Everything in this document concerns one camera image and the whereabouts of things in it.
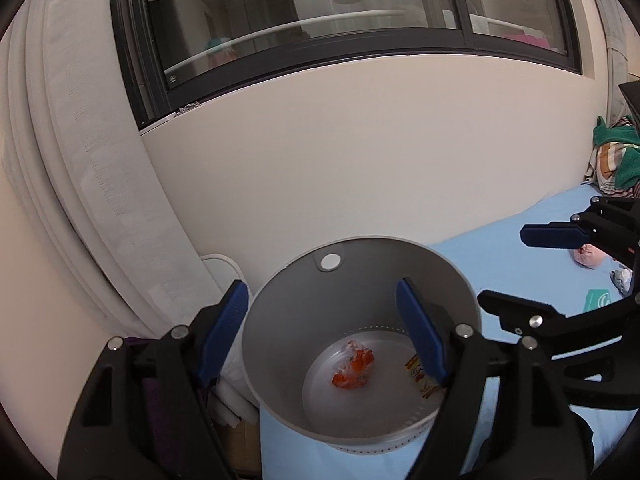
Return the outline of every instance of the orange candy wrapper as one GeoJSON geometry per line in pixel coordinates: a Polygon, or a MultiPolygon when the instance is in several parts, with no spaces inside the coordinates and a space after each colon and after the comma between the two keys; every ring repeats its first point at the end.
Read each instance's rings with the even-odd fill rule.
{"type": "Polygon", "coordinates": [[[349,357],[340,363],[331,381],[332,384],[343,390],[354,390],[365,386],[374,361],[373,352],[354,340],[347,343],[344,351],[349,357]]]}

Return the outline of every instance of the gray bowl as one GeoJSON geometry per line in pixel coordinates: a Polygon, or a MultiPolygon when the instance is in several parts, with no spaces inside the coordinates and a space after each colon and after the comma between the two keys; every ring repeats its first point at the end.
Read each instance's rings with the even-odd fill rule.
{"type": "Polygon", "coordinates": [[[242,356],[260,405],[292,430],[358,454],[390,451],[424,433],[442,395],[423,399],[404,369],[415,353],[395,306],[404,277],[456,324],[481,329],[467,280],[434,251],[395,238],[327,245],[278,272],[249,310],[242,356]],[[332,370],[349,338],[378,355],[366,386],[339,390],[332,370]]]}

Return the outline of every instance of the green towel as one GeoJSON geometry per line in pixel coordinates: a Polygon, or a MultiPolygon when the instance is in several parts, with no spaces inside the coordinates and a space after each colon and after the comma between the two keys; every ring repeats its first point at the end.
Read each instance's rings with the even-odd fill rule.
{"type": "MultiPolygon", "coordinates": [[[[640,137],[633,126],[616,126],[607,128],[602,117],[598,117],[598,125],[593,129],[593,145],[599,148],[607,142],[623,142],[640,146],[640,137]]],[[[614,184],[616,189],[629,189],[640,180],[640,148],[629,146],[616,171],[614,184]]]]}
{"type": "Polygon", "coordinates": [[[607,123],[598,117],[598,126],[593,129],[593,145],[599,148],[607,142],[624,142],[625,144],[640,144],[640,137],[633,126],[616,126],[607,128],[607,123]]]}

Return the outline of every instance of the white rail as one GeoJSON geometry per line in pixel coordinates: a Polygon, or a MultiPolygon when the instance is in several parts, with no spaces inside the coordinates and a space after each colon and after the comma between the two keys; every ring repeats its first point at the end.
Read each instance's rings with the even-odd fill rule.
{"type": "Polygon", "coordinates": [[[378,16],[401,16],[404,14],[404,10],[360,10],[359,12],[343,12],[341,14],[329,14],[327,16],[317,16],[315,18],[307,18],[305,20],[297,20],[296,22],[283,23],[282,25],[276,25],[275,27],[264,28],[263,30],[258,30],[257,32],[252,32],[251,34],[246,34],[244,36],[240,36],[239,38],[234,38],[229,41],[225,41],[224,43],[220,43],[216,46],[212,46],[207,50],[203,50],[195,54],[194,56],[188,57],[185,60],[182,60],[180,63],[176,63],[173,66],[167,68],[164,73],[169,75],[176,70],[186,66],[190,63],[193,63],[199,59],[203,59],[204,57],[210,56],[211,54],[215,54],[220,50],[225,50],[226,48],[233,46],[237,43],[243,43],[244,41],[251,41],[255,38],[261,38],[262,36],[266,36],[268,34],[272,34],[274,32],[279,32],[281,30],[286,30],[288,28],[300,27],[302,25],[309,25],[311,23],[322,23],[322,22],[333,22],[337,20],[350,20],[351,18],[368,18],[368,17],[378,17],[378,16]]]}
{"type": "Polygon", "coordinates": [[[487,18],[487,23],[491,23],[492,25],[501,25],[503,27],[514,28],[515,30],[519,30],[521,32],[524,31],[524,27],[522,25],[516,25],[515,23],[504,22],[503,20],[496,20],[494,18],[487,18]]]}

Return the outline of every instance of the white curtain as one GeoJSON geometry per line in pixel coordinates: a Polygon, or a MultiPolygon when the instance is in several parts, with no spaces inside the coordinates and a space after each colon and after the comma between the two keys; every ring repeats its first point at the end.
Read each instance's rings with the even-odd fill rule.
{"type": "Polygon", "coordinates": [[[626,101],[620,85],[629,80],[626,58],[626,33],[623,23],[624,9],[618,0],[596,0],[607,40],[607,62],[609,65],[609,102],[607,124],[614,124],[628,114],[626,101]]]}
{"type": "MultiPolygon", "coordinates": [[[[162,190],[122,81],[110,0],[25,2],[0,41],[0,121],[15,192],[113,333],[164,335],[241,277],[222,256],[212,276],[162,190]]],[[[236,343],[223,375],[246,392],[239,355],[236,343]]]]}

